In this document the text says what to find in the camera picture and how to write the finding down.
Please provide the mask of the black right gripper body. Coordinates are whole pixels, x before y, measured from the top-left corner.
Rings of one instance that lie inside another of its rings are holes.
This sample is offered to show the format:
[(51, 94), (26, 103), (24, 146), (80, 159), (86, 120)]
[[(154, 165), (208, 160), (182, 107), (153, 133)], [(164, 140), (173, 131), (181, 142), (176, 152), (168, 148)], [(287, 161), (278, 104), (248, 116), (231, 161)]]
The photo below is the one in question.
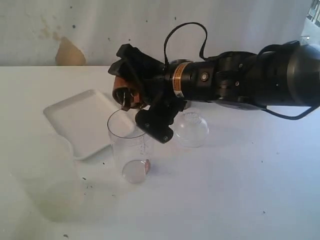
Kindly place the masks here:
[(171, 77), (180, 64), (169, 64), (170, 72), (161, 72), (151, 79), (145, 80), (146, 93), (148, 94), (147, 105), (166, 104), (174, 111), (173, 122), (176, 115), (185, 107), (185, 101), (175, 95)]

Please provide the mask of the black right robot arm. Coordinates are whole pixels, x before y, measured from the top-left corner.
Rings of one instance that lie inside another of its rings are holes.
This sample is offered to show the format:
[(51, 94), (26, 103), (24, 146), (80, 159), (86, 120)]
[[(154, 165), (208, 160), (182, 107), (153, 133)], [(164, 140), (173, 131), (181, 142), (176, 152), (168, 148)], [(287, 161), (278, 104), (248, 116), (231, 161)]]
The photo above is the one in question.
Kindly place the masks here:
[(242, 110), (306, 107), (299, 120), (320, 106), (320, 47), (299, 42), (272, 44), (254, 54), (229, 51), (200, 62), (160, 62), (130, 44), (117, 52), (108, 72), (112, 96), (123, 110), (137, 109), (137, 126), (160, 143), (188, 101)]

